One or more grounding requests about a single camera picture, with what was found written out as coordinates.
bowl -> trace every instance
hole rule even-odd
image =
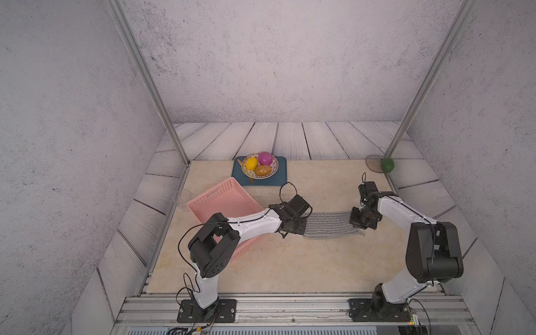
[[[260,152],[256,152],[256,153],[253,153],[249,156],[247,156],[246,158],[244,158],[244,160],[242,161],[242,172],[244,172],[244,174],[250,178],[253,178],[253,179],[266,179],[266,178],[270,178],[271,176],[273,176],[274,174],[276,174],[277,172],[277,169],[279,169],[279,162],[277,161],[277,158],[272,155],[272,163],[270,164],[270,168],[272,168],[272,172],[270,172],[269,174],[265,175],[265,176],[257,176],[255,174],[255,171],[252,171],[252,170],[248,170],[245,168],[245,163],[248,161],[248,159],[250,159],[251,157],[255,157],[255,158],[259,158],[259,154]]]

white wall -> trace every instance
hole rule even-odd
[[[0,2],[0,333],[60,333],[163,126],[100,0]]]
[[[174,122],[402,118],[459,0],[121,0]]]
[[[481,0],[409,130],[533,316],[535,36],[536,2]]]

potato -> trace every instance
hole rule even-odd
[[[255,168],[255,174],[259,177],[269,175],[272,172],[272,168],[268,165],[259,165]]]

metal pole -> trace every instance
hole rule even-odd
[[[454,22],[452,22],[449,31],[443,39],[443,43],[441,43],[441,46],[437,50],[437,53],[434,56],[434,60],[432,61],[430,68],[428,68],[428,72],[426,72],[426,75],[421,82],[421,86],[419,86],[419,89],[413,97],[413,100],[411,101],[410,106],[406,111],[406,114],[404,114],[404,117],[402,118],[402,121],[398,126],[397,132],[394,134],[391,144],[389,144],[389,148],[385,152],[386,158],[389,158],[393,155],[393,152],[397,148],[398,143],[402,140],[402,136],[404,136],[407,129],[410,127],[410,124],[413,121],[415,114],[419,110],[419,107],[421,106],[423,100],[426,97],[426,93],[428,93],[428,90],[430,89],[437,74],[439,73],[441,65],[445,61],[446,57],[449,55],[450,50],[452,50],[452,47],[460,36],[460,33],[463,30],[465,24],[467,23],[467,20],[473,12],[473,9],[476,6],[477,2],[478,0],[464,0],[462,2],[458,14],[456,14],[456,17],[454,18]]]
[[[188,157],[186,156],[184,148],[181,145],[181,141],[178,139],[175,127],[173,127],[173,123],[169,119],[169,114],[167,113],[166,106],[164,106],[162,102],[162,98],[160,97],[157,87],[154,84],[153,78],[149,73],[149,69],[143,61],[142,54],[140,53],[136,40],[132,35],[132,31],[130,30],[129,24],[126,21],[126,17],[123,13],[123,10],[121,9],[121,6],[119,5],[119,2],[117,0],[108,0],[107,4],[108,9],[117,26],[117,29],[119,30],[119,33],[121,34],[121,37],[125,42],[126,48],[132,56],[132,60],[136,64],[136,68],[138,69],[139,75],[142,78],[143,83],[147,88],[147,91],[151,95],[154,107],[156,108],[158,115],[160,115],[162,123],[164,123],[164,127],[166,127],[166,130],[169,134],[169,137],[171,138],[171,141],[173,142],[173,145],[177,149],[177,153],[181,157],[181,160],[184,162],[184,164],[187,165]]]

teal tray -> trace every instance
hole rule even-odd
[[[287,159],[285,157],[276,156],[279,168],[273,176],[266,179],[253,179],[253,184],[244,172],[242,172],[242,167],[237,162],[238,159],[244,161],[244,158],[245,156],[235,158],[233,164],[233,173],[231,174],[231,177],[235,178],[236,181],[238,181],[238,184],[242,186],[281,186],[287,182]]]

